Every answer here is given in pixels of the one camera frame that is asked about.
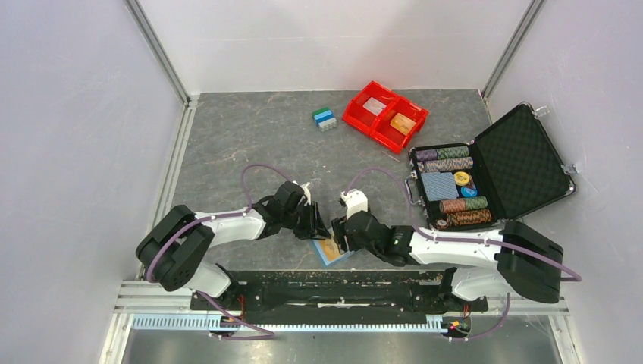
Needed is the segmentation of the orange credit card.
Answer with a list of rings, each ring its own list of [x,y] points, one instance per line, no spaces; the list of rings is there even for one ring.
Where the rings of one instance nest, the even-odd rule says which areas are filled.
[[[343,253],[339,252],[337,244],[332,239],[320,240],[318,242],[318,251],[327,265],[343,257]]]
[[[401,113],[395,114],[390,121],[390,126],[403,135],[408,135],[415,125],[416,122],[412,118]]]

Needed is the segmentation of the blue card holder wallet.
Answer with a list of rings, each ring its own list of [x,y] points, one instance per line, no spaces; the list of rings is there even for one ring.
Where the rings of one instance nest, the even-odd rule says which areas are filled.
[[[332,239],[312,240],[311,246],[323,267],[334,265],[353,254],[350,251],[341,252],[339,246]]]

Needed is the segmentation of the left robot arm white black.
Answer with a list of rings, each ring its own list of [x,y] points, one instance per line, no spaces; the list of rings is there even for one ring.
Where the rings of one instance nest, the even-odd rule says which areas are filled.
[[[206,253],[213,246],[261,240],[283,229],[299,240],[331,237],[306,184],[286,181],[275,194],[229,212],[194,212],[177,205],[139,243],[136,257],[147,281],[167,292],[187,287],[205,293],[218,308],[229,309],[237,302],[238,289],[224,268],[203,261]]]

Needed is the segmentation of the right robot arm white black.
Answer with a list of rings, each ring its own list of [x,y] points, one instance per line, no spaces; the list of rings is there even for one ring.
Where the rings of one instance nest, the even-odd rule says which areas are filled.
[[[560,300],[563,248],[518,221],[501,229],[449,232],[388,227],[368,212],[357,212],[335,218],[331,226],[342,250],[365,250],[396,267],[447,265],[438,288],[438,300],[447,309],[505,293],[539,303]]]

